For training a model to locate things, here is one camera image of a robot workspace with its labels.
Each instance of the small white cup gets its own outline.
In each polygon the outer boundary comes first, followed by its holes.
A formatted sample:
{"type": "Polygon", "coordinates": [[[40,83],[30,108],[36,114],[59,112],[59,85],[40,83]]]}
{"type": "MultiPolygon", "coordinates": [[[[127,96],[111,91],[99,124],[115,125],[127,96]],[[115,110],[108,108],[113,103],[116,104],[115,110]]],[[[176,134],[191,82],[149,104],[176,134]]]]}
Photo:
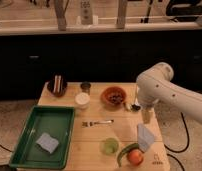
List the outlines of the small white cup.
{"type": "Polygon", "coordinates": [[[85,109],[88,107],[90,102],[90,97],[87,93],[81,92],[75,96],[75,103],[80,109],[85,109]]]}

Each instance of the metal fork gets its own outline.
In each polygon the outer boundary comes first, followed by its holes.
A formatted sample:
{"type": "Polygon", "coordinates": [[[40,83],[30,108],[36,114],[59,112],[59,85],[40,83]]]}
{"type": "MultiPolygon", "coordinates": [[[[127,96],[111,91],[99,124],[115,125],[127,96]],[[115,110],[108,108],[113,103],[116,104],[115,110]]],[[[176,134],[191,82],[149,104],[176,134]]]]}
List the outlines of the metal fork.
{"type": "Polygon", "coordinates": [[[105,120],[105,121],[95,121],[95,122],[82,122],[82,126],[83,127],[90,127],[90,126],[94,126],[97,124],[110,124],[113,123],[114,120],[110,119],[110,120],[105,120]]]}

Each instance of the green plastic tray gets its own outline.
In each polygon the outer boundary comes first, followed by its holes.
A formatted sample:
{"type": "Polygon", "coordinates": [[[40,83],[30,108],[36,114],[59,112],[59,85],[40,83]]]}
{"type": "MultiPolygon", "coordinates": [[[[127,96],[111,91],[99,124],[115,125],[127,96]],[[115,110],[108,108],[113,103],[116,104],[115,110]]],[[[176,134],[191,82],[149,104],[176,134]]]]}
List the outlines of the green plastic tray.
{"type": "Polygon", "coordinates": [[[63,169],[68,158],[74,115],[75,110],[71,107],[35,106],[25,123],[9,166],[63,169]],[[52,154],[36,143],[44,132],[59,141],[52,154]]]}

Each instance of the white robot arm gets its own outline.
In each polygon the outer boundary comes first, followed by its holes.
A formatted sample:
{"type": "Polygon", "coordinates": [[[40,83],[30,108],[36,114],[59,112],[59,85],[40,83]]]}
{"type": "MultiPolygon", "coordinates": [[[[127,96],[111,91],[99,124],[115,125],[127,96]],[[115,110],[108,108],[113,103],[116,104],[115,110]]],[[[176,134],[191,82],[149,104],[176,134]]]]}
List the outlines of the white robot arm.
{"type": "Polygon", "coordinates": [[[173,76],[172,67],[164,62],[142,72],[137,77],[138,103],[143,108],[150,108],[161,100],[202,124],[202,94],[171,83],[173,76]]]}

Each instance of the wooden table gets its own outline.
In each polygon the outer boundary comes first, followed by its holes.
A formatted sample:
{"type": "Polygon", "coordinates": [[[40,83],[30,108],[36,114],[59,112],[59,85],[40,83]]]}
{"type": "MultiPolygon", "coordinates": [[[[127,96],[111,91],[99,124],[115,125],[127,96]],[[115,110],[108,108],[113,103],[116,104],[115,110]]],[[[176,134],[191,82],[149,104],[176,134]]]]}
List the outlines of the wooden table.
{"type": "MultiPolygon", "coordinates": [[[[84,110],[76,109],[74,128],[69,150],[66,171],[167,171],[170,165],[162,141],[154,110],[151,122],[145,126],[156,136],[156,141],[144,154],[144,161],[138,167],[131,166],[123,157],[123,167],[116,162],[117,154],[128,144],[137,141],[137,124],[143,123],[141,112],[127,111],[124,108],[107,110],[100,95],[109,86],[119,86],[127,93],[127,101],[135,100],[135,83],[91,83],[90,105],[84,110]],[[82,127],[83,121],[114,119],[113,124],[82,127]],[[104,155],[100,151],[100,142],[113,137],[119,141],[119,150],[114,155],[104,155]]],[[[44,86],[39,105],[75,106],[74,98],[81,92],[80,83],[68,83],[63,97],[54,97],[44,86]]]]}

